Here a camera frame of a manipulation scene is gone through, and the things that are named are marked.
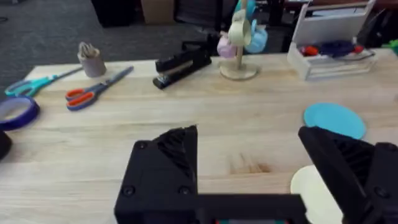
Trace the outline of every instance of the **scissor handle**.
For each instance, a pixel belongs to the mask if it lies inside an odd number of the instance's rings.
[[[65,98],[67,99],[67,101],[71,101],[71,100],[83,95],[84,93],[85,93],[85,89],[83,89],[83,88],[70,90],[70,91],[67,91]]]
[[[89,88],[79,88],[79,89],[74,89],[74,90],[69,90],[67,91],[67,94],[65,95],[65,98],[67,101],[74,100],[75,98],[79,98],[83,96],[84,94],[93,91],[97,95],[100,94],[100,92],[104,89],[104,85],[102,83],[99,83],[97,85],[93,85]]]
[[[6,88],[7,96],[34,96],[43,86],[49,84],[51,80],[48,77],[36,80],[21,80]]]
[[[92,105],[98,99],[98,95],[94,91],[89,91],[74,98],[67,103],[67,108],[70,111],[77,111]]]

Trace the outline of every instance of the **blue circle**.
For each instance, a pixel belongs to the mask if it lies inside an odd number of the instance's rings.
[[[361,139],[366,132],[363,120],[350,109],[336,103],[315,103],[304,111],[308,127],[318,126],[334,133]]]

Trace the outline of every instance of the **round disc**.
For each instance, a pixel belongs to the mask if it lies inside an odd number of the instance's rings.
[[[300,194],[312,224],[341,224],[343,213],[314,165],[298,170],[290,183],[290,192]]]
[[[308,127],[318,126],[334,133],[361,139],[366,132],[363,120],[350,109],[336,103],[315,103],[304,111]]]

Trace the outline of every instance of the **pink mug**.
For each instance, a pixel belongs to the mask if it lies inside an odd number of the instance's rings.
[[[222,35],[217,45],[217,52],[221,57],[233,58],[236,55],[236,47],[231,45],[226,36]]]

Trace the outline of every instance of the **green object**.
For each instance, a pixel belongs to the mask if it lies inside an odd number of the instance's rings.
[[[398,40],[392,40],[388,44],[383,44],[381,47],[391,48],[392,51],[398,56]]]

